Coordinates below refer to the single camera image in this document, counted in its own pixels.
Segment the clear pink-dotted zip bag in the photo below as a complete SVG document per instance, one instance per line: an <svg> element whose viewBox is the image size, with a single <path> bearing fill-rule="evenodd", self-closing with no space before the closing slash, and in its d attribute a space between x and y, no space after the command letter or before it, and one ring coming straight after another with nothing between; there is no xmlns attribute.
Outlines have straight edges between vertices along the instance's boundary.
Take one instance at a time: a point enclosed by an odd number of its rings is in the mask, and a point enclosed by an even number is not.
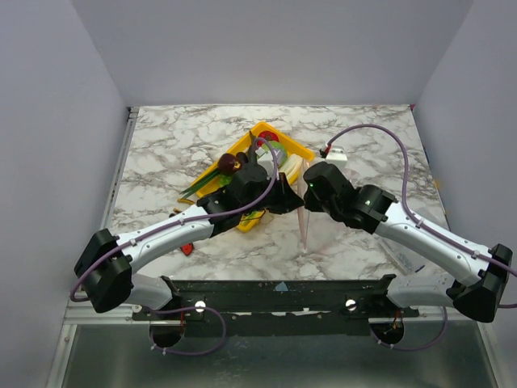
<svg viewBox="0 0 517 388"><path fill-rule="evenodd" d="M296 193L299 197L303 197L308 188L307 183L303 180L303 174L312 165L322 161L321 158L315 158L311 162L303 161L301 164L300 174L296 181ZM355 187L359 185L358 171L343 166L338 168ZM335 243L338 237L344 233L345 226L333 221L326 213L314 213L300 207L297 209L297 218L301 234L301 249L304 254L322 251Z"/></svg>

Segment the green celery stalk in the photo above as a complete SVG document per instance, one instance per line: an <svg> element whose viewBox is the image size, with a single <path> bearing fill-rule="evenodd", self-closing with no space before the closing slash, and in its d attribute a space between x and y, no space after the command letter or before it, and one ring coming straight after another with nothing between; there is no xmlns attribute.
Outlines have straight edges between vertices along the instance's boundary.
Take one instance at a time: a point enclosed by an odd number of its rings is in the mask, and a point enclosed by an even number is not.
<svg viewBox="0 0 517 388"><path fill-rule="evenodd" d="M304 159L301 156L291 154L282 164L280 172L286 175L288 182L292 183L296 179L303 161Z"/></svg>

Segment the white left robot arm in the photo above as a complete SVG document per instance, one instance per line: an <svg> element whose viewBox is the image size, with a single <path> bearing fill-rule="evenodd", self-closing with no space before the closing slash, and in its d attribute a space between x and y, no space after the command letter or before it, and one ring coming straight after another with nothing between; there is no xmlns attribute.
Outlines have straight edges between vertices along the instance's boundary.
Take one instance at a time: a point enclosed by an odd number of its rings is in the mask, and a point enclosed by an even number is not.
<svg viewBox="0 0 517 388"><path fill-rule="evenodd" d="M235 228L243 215L266 210L290 213L304 201L282 172L269 177L252 164L240 170L230 184L217 189L182 212L146 228L115 236L108 229L95 232L74 266L78 287L98 313L125 302L148 306L159 318L173 318L179 300L168 280L139 276L155 259Z"/></svg>

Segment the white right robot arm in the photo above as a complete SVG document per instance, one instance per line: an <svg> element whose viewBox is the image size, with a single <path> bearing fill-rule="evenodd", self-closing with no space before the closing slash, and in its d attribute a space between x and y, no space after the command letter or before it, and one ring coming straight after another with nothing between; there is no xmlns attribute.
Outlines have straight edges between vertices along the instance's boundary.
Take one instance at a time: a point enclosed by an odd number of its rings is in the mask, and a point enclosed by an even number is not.
<svg viewBox="0 0 517 388"><path fill-rule="evenodd" d="M372 308L388 317L410 306L453 307L482 323L494 321L506 283L512 252L467 242L404 208L396 197L374 185L354 188L334 165L319 162L303 175L308 211L327 213L345 226L399 243L441 267L441 276L393 278L372 295Z"/></svg>

